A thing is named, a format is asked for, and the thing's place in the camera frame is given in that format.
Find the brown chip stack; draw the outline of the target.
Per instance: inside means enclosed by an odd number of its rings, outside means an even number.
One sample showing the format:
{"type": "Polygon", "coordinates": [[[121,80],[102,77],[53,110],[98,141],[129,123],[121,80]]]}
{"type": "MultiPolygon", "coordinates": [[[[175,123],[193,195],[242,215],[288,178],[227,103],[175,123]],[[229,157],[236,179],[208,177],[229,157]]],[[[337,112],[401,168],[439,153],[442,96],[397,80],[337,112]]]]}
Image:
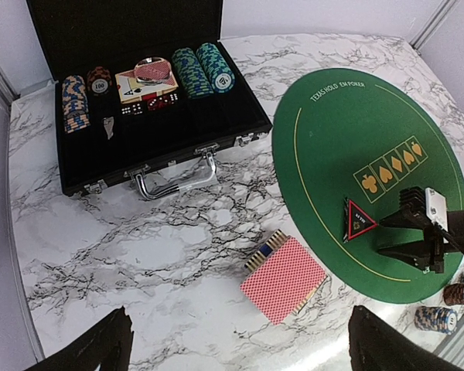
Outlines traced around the brown chip stack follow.
{"type": "Polygon", "coordinates": [[[447,305],[464,305],[464,283],[445,286],[443,300],[447,305]]]}

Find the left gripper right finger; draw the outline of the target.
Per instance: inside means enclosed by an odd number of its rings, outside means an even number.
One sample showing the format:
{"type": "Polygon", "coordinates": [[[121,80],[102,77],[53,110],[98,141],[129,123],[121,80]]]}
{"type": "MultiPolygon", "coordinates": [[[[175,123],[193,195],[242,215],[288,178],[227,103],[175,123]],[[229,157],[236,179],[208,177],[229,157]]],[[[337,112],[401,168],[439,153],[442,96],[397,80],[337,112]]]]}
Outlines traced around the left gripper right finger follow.
{"type": "Polygon", "coordinates": [[[458,370],[407,339],[362,305],[353,308],[348,324],[353,370],[458,370]]]}

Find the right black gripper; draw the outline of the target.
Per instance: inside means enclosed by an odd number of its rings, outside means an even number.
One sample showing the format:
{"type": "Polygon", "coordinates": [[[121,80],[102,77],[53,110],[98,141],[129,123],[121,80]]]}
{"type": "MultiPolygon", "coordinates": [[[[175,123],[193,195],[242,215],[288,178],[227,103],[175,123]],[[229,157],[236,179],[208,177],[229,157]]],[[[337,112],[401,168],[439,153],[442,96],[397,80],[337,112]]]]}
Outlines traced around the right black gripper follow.
{"type": "Polygon", "coordinates": [[[415,231],[415,239],[377,252],[385,257],[399,260],[425,273],[445,271],[445,240],[441,227],[433,224],[425,212],[425,189],[411,187],[399,193],[400,210],[385,216],[379,225],[390,228],[405,228],[415,231]]]}

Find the triangular all-in button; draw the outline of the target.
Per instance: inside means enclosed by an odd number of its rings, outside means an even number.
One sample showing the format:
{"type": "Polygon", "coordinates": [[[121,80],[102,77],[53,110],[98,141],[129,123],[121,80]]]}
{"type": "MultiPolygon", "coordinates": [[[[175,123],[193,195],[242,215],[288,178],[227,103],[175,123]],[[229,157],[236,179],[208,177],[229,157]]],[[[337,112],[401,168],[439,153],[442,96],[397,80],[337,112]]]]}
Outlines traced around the triangular all-in button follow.
{"type": "Polygon", "coordinates": [[[358,206],[352,199],[344,199],[344,234],[343,242],[347,243],[378,226],[377,221],[358,206]]]}

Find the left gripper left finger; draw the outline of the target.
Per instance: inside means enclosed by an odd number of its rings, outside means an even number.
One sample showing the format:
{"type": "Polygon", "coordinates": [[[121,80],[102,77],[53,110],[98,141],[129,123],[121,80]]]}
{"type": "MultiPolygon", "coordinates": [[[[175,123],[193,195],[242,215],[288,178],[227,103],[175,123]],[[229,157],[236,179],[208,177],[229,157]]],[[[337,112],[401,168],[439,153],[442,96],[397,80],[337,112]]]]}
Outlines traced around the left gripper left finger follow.
{"type": "Polygon", "coordinates": [[[59,352],[31,366],[31,370],[127,370],[134,332],[120,307],[103,317],[59,352]]]}

